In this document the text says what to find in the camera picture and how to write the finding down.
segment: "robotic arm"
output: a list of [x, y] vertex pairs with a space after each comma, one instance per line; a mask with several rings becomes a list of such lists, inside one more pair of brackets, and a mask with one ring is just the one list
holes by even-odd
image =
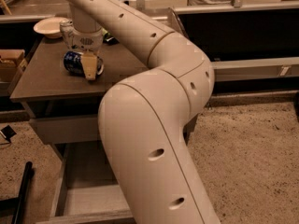
[[208, 57], [118, 0], [67, 1], [150, 68], [112, 87], [99, 107], [103, 145], [136, 223], [220, 223], [182, 134], [212, 93]]

